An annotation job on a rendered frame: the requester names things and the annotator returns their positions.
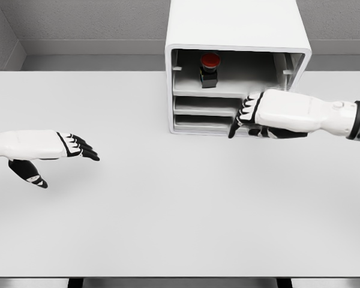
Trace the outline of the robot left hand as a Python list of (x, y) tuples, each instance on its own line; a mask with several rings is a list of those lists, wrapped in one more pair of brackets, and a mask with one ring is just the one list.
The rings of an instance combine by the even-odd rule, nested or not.
[(98, 154), (81, 137), (54, 130), (19, 130), (5, 133), (4, 157), (9, 168), (22, 180), (47, 188), (32, 160), (57, 160), (65, 157), (84, 157), (99, 161)]

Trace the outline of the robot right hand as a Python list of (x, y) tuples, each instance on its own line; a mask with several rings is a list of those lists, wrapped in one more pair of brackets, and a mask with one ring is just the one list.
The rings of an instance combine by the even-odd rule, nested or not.
[(230, 126), (228, 138), (243, 127), (249, 136), (294, 139), (322, 129), (323, 118), (315, 111), (322, 100), (303, 94), (267, 89), (248, 95)]

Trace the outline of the white multi-storey storage cabinet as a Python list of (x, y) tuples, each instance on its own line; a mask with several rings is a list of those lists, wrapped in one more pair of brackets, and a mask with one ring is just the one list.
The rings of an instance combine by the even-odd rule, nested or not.
[[(215, 88), (202, 88), (204, 53), (221, 58)], [(227, 135), (248, 95), (293, 90), (311, 56), (296, 0), (171, 0), (165, 44), (170, 131)]]

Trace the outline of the red button load switch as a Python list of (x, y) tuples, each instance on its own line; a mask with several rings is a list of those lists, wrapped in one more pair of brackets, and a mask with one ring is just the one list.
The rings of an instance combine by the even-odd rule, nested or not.
[(218, 83), (217, 67), (221, 58), (216, 53), (204, 53), (200, 59), (200, 81), (202, 88), (215, 88)]

